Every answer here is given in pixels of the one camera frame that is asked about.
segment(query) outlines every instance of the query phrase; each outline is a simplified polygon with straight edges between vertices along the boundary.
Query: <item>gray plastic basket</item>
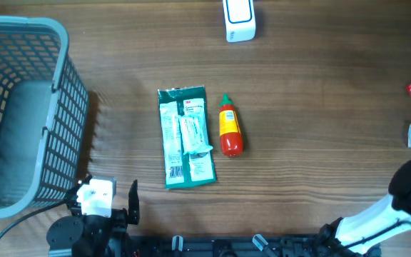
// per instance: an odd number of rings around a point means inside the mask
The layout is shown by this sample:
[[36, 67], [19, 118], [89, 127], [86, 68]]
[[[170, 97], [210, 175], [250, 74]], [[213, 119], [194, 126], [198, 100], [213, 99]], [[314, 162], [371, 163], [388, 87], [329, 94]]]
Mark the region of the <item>gray plastic basket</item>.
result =
[[0, 218], [75, 184], [88, 94], [68, 47], [57, 21], [0, 16]]

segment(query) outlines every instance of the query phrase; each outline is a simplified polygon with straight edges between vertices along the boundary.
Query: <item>white device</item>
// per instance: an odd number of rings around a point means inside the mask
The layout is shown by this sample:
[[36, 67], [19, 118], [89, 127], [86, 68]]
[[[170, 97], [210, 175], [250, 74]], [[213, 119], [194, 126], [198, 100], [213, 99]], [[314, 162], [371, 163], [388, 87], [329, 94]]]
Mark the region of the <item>white device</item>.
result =
[[116, 192], [116, 179], [94, 176], [89, 184], [77, 190], [77, 203], [81, 204], [82, 215], [112, 215], [112, 199]]
[[363, 238], [375, 235], [379, 231], [397, 222], [407, 222], [381, 236], [350, 248], [350, 250], [355, 253], [364, 254], [375, 244], [399, 233], [411, 230], [411, 215], [405, 211], [396, 211], [393, 209], [391, 206], [392, 198], [392, 195], [387, 194], [367, 210], [353, 217], [347, 217], [341, 220], [335, 233], [336, 239], [338, 239], [343, 246], [346, 246], [358, 242]]
[[223, 10], [228, 42], [247, 41], [255, 37], [253, 0], [223, 0]]

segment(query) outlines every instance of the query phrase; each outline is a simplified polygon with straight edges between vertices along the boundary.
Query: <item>green bottle cap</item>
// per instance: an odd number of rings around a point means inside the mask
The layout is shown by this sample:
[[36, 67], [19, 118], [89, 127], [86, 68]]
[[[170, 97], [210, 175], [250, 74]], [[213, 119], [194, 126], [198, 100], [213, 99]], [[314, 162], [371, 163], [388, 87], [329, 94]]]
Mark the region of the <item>green bottle cap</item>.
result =
[[220, 106], [224, 106], [225, 104], [233, 104], [226, 93], [223, 94], [223, 100], [221, 101]]

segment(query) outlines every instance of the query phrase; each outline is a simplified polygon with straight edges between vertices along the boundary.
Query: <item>ketchup bottle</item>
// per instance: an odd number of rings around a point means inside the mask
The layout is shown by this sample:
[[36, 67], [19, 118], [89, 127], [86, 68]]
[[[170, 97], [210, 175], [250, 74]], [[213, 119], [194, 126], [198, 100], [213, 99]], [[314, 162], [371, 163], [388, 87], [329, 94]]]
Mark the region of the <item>ketchup bottle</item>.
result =
[[227, 94], [220, 104], [220, 145], [224, 155], [238, 156], [243, 151], [242, 134], [235, 115], [233, 102]]

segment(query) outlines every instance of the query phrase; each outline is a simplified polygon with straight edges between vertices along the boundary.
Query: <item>wooden table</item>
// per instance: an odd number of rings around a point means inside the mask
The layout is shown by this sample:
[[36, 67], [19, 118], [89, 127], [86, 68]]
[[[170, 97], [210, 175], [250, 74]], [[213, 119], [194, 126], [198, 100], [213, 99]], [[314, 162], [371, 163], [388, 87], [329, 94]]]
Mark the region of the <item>wooden table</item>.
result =
[[[115, 176], [114, 208], [139, 180], [130, 234], [315, 233], [384, 196], [411, 158], [411, 1], [257, 1], [256, 38], [228, 44], [222, 4], [0, 6], [68, 29], [91, 104], [79, 175]], [[205, 85], [218, 182], [164, 189], [157, 89]], [[238, 107], [245, 152], [219, 151], [218, 105]], [[46, 256], [64, 207], [31, 218], [0, 256]], [[0, 231], [15, 218], [0, 220]], [[382, 245], [411, 256], [411, 232]]]

